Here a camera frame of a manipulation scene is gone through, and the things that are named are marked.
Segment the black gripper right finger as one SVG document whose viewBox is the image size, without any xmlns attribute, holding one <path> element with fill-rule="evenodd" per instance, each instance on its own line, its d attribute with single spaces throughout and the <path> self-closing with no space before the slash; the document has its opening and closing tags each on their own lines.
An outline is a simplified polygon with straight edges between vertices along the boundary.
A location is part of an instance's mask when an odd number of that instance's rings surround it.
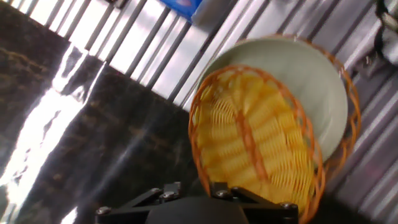
<svg viewBox="0 0 398 224">
<path fill-rule="evenodd" d="M 232 202 L 239 206 L 277 206 L 242 187 L 228 187 L 226 182 L 211 183 L 211 198 Z"/>
</svg>

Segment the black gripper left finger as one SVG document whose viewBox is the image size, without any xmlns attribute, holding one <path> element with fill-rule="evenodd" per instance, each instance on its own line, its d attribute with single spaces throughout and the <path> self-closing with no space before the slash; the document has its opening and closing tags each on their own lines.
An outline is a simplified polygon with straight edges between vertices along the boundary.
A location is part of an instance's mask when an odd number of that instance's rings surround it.
<svg viewBox="0 0 398 224">
<path fill-rule="evenodd" d="M 181 196 L 181 183 L 165 184 L 163 188 L 152 188 L 129 202 L 129 207 L 158 205 L 173 201 Z"/>
</svg>

